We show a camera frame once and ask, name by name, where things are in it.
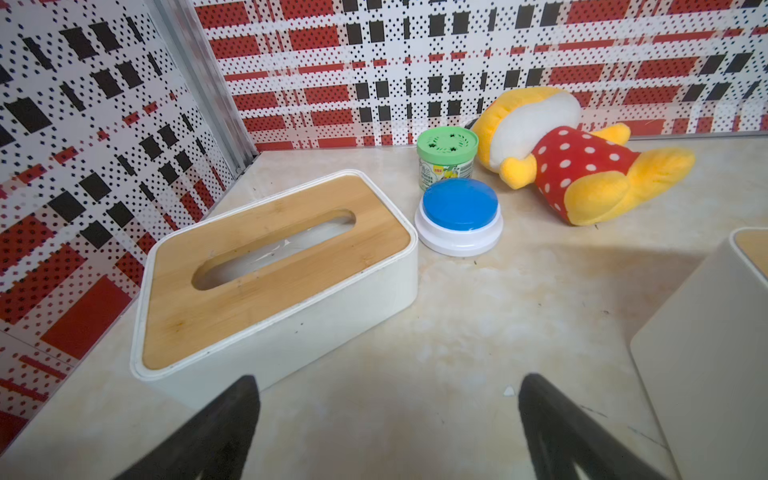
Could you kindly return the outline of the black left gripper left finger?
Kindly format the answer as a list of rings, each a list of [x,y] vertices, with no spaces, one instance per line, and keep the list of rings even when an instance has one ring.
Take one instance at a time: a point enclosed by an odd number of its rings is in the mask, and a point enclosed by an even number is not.
[[[118,477],[239,479],[260,408],[256,379],[244,375]]]

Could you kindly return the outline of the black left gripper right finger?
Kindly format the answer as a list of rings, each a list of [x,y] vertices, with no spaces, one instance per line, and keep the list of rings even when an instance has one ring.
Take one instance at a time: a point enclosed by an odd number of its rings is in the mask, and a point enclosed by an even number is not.
[[[518,410],[538,479],[663,477],[538,373],[523,378]]]

